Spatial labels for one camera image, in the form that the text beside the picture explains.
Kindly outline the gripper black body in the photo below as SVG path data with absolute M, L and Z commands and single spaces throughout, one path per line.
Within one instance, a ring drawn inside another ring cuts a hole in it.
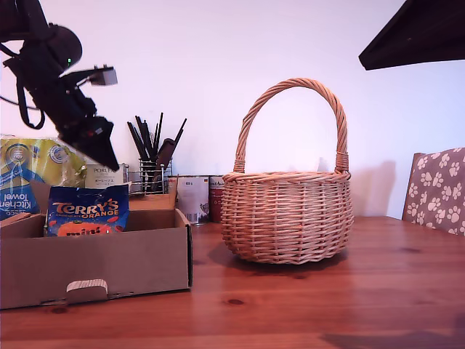
M 79 83 L 89 80 L 89 74 L 66 74 L 62 77 L 46 77 L 44 74 L 23 77 L 22 91 L 29 92 L 41 112 L 37 125 L 30 122 L 25 95 L 22 96 L 22 120 L 32 129 L 40 129 L 48 116 L 60 130 L 69 124 L 77 124 L 86 117 L 96 116 L 92 99 L 85 97 Z

